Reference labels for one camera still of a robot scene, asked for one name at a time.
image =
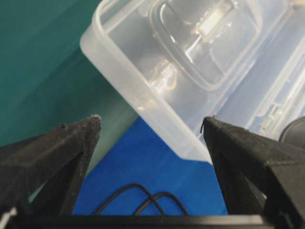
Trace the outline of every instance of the black cable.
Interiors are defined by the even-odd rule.
[[[183,213],[188,216],[189,213],[187,212],[187,210],[185,209],[185,207],[182,205],[182,203],[178,200],[177,197],[175,197],[172,193],[169,192],[159,192],[156,195],[153,196],[154,200],[157,200],[160,197],[170,197],[172,198],[177,205],[181,208],[181,210],[183,211]],[[152,202],[151,198],[146,199],[139,207],[138,209],[134,212],[135,216],[138,216],[141,214],[142,211],[144,211],[145,208],[147,208]]]
[[[163,209],[161,208],[161,206],[158,204],[158,202],[153,198],[153,196],[150,194],[150,192],[145,188],[143,187],[142,185],[139,185],[139,184],[130,184],[130,185],[126,185],[122,188],[120,188],[119,190],[117,190],[115,193],[112,194],[112,196],[110,196],[103,204],[100,205],[100,207],[98,208],[97,211],[94,212],[94,215],[99,215],[104,209],[105,207],[107,207],[115,198],[118,197],[118,195],[120,195],[122,192],[130,189],[130,188],[139,188],[141,189],[142,191],[144,191],[146,193],[146,195],[149,196],[149,200],[151,202],[154,203],[154,205],[158,208],[158,210],[161,212],[161,214],[163,216],[165,216],[165,212],[163,211]]]

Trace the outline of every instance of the black round object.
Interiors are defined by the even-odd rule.
[[[279,141],[305,148],[305,116],[294,120],[286,126]]]

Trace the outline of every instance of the blue fabric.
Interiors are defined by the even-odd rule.
[[[191,215],[226,214],[213,167],[180,159],[141,118],[86,177],[73,213],[93,213],[113,192],[130,183],[145,186],[153,195],[173,193]],[[132,188],[118,196],[102,215],[131,215],[145,199],[145,193]],[[183,214],[168,197],[158,202],[168,215]],[[142,212],[159,214],[153,204]]]

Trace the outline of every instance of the clear plastic container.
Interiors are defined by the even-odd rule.
[[[289,0],[103,0],[81,49],[180,157],[203,118],[277,139],[305,115],[305,8]]]

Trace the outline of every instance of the green wall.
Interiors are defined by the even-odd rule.
[[[135,121],[135,111],[79,48],[99,2],[1,1],[0,145],[98,114],[102,135],[92,170]]]

